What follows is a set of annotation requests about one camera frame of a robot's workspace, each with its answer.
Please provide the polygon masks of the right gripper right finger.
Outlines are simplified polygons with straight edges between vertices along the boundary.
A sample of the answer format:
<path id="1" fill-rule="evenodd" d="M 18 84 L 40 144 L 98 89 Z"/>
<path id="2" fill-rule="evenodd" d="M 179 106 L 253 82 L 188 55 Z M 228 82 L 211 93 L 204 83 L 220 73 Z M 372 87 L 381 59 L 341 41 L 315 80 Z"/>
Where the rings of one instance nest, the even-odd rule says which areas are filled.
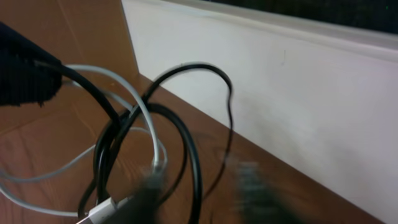
<path id="1" fill-rule="evenodd" d="M 236 162 L 237 209 L 245 224 L 303 224 L 261 177 L 257 164 Z"/>

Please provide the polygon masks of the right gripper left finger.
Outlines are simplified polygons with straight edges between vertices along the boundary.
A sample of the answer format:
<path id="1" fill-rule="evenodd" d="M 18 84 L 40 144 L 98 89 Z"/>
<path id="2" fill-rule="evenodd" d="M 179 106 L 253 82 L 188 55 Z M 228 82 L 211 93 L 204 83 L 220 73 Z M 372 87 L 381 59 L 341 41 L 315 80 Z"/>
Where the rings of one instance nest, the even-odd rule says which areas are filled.
<path id="1" fill-rule="evenodd" d="M 107 218 L 105 224 L 157 224 L 164 176 L 163 169 L 147 174 L 132 197 Z"/>

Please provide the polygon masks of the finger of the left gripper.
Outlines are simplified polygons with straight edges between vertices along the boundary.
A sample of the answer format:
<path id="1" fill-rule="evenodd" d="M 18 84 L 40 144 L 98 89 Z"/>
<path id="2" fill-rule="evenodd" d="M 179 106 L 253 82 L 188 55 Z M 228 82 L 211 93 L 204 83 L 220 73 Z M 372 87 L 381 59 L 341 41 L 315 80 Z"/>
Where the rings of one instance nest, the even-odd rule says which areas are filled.
<path id="1" fill-rule="evenodd" d="M 1 23 L 1 105 L 20 106 L 53 98 L 62 85 L 62 74 L 39 65 L 61 61 Z"/>

